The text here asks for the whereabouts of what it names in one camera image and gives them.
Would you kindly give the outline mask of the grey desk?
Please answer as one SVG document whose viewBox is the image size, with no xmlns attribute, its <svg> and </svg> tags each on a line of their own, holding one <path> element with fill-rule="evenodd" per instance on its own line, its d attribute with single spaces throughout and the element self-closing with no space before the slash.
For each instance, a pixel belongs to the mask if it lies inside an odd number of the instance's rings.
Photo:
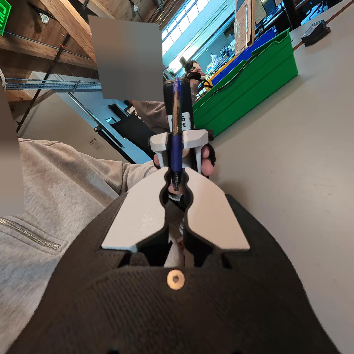
<svg viewBox="0 0 354 354">
<path fill-rule="evenodd" d="M 301 37 L 325 20 L 312 46 Z M 290 33 L 299 74 L 213 142 L 212 180 L 272 234 L 341 353 L 353 353 L 354 5 Z"/>
</svg>

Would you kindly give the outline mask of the person's left hand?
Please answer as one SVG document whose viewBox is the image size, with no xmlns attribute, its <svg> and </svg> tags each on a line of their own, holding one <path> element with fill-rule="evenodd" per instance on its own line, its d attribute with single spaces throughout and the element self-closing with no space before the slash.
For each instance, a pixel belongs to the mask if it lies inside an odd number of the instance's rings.
<svg viewBox="0 0 354 354">
<path fill-rule="evenodd" d="M 183 157 L 186 157 L 189 154 L 190 149 L 183 149 Z M 208 143 L 201 149 L 201 172 L 204 177 L 209 178 L 210 175 L 214 172 L 215 162 L 215 150 L 212 145 Z M 155 154 L 153 157 L 153 163 L 155 168 L 160 169 L 160 163 L 157 154 Z"/>
</svg>

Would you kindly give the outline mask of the blue pen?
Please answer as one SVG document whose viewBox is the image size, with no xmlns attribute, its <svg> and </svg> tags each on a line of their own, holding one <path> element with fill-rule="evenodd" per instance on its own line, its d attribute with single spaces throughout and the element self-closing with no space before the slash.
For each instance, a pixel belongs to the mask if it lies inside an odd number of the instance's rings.
<svg viewBox="0 0 354 354">
<path fill-rule="evenodd" d="M 171 183 L 175 192 L 179 191 L 182 176 L 182 84 L 177 77 L 173 85 L 173 115 L 170 170 Z"/>
</svg>

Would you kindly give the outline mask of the person's left forearm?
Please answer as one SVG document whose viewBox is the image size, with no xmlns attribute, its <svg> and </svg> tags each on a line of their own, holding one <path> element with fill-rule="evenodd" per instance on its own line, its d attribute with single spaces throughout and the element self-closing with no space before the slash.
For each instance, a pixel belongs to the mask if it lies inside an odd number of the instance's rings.
<svg viewBox="0 0 354 354">
<path fill-rule="evenodd" d="M 121 192 L 128 192 L 138 182 L 144 180 L 151 174 L 157 172 L 161 168 L 152 161 L 144 164 L 121 164 L 117 169 L 117 173 L 114 175 L 114 181 L 119 186 Z"/>
</svg>

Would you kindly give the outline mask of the blue storage bin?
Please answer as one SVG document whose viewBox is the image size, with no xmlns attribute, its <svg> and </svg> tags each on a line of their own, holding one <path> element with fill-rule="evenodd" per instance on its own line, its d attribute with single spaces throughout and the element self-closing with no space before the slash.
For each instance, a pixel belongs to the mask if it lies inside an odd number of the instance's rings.
<svg viewBox="0 0 354 354">
<path fill-rule="evenodd" d="M 248 60 L 252 56 L 252 52 L 273 39 L 277 34 L 276 27 L 273 26 L 256 39 L 251 47 L 247 47 L 241 54 L 229 60 L 226 65 L 220 68 L 209 80 L 212 86 L 221 81 L 227 74 L 229 74 L 237 65 L 243 60 Z"/>
</svg>

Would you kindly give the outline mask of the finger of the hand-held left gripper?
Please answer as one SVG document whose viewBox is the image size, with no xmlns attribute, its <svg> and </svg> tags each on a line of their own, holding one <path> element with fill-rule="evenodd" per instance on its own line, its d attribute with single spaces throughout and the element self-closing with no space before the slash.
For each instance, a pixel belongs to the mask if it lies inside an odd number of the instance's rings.
<svg viewBox="0 0 354 354">
<path fill-rule="evenodd" d="M 170 133 L 164 132 L 149 139 L 151 150 L 157 155 L 161 168 L 169 167 L 169 138 Z"/>
<path fill-rule="evenodd" d="M 201 150 L 209 143 L 207 130 L 183 131 L 182 167 L 190 167 L 201 174 Z"/>
</svg>

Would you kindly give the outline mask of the green storage bin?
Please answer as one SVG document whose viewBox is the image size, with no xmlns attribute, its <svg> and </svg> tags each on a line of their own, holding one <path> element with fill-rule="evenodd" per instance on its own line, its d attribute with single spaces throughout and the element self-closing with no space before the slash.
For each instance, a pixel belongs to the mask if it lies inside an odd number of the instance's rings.
<svg viewBox="0 0 354 354">
<path fill-rule="evenodd" d="M 298 73 L 287 29 L 253 51 L 193 105 L 195 127 L 219 135 Z"/>
</svg>

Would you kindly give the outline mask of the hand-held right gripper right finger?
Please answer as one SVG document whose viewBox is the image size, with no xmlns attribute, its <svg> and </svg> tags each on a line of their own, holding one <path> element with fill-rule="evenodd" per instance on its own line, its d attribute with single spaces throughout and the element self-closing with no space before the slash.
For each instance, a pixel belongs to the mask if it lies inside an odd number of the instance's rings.
<svg viewBox="0 0 354 354">
<path fill-rule="evenodd" d="M 249 242 L 223 190 L 189 167 L 184 176 L 186 249 L 190 253 L 249 251 Z"/>
</svg>

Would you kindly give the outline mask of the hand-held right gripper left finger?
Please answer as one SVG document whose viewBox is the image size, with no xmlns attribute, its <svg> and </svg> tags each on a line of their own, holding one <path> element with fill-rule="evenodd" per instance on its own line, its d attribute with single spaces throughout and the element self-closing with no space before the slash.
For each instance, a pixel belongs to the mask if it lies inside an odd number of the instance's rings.
<svg viewBox="0 0 354 354">
<path fill-rule="evenodd" d="M 162 191 L 168 188 L 163 167 L 142 179 L 127 193 L 101 247 L 103 249 L 142 249 L 165 227 Z"/>
</svg>

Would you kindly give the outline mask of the black chair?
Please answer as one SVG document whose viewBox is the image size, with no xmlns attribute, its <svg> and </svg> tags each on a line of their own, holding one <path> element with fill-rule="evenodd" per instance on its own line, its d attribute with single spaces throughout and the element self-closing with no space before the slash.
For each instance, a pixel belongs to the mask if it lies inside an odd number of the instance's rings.
<svg viewBox="0 0 354 354">
<path fill-rule="evenodd" d="M 135 146 L 140 148 L 153 160 L 155 153 L 152 151 L 149 141 L 155 133 L 136 115 L 121 119 L 118 122 L 110 124 L 123 138 L 126 138 Z"/>
</svg>

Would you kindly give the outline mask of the green exit sign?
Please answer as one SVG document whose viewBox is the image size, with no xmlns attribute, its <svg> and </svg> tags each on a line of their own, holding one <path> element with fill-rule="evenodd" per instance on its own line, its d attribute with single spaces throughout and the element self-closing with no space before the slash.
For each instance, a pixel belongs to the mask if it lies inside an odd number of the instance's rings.
<svg viewBox="0 0 354 354">
<path fill-rule="evenodd" d="M 11 12 L 11 5 L 6 0 L 0 1 L 0 35 L 3 36 Z"/>
</svg>

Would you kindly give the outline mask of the cardboard panel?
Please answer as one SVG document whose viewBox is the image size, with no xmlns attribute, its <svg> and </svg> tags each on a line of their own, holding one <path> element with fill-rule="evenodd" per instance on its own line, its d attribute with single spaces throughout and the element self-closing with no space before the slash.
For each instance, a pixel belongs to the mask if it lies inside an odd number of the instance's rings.
<svg viewBox="0 0 354 354">
<path fill-rule="evenodd" d="M 255 1 L 236 0 L 235 1 L 235 55 L 240 55 L 246 48 L 254 43 L 255 30 Z"/>
</svg>

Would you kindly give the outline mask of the small black power adapter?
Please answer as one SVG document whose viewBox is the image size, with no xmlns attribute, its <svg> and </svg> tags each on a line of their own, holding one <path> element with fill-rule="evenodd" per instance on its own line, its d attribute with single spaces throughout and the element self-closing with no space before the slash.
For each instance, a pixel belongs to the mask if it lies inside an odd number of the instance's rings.
<svg viewBox="0 0 354 354">
<path fill-rule="evenodd" d="M 331 32 L 330 27 L 326 25 L 325 20 L 312 24 L 301 37 L 305 47 L 309 47 L 320 41 Z"/>
</svg>

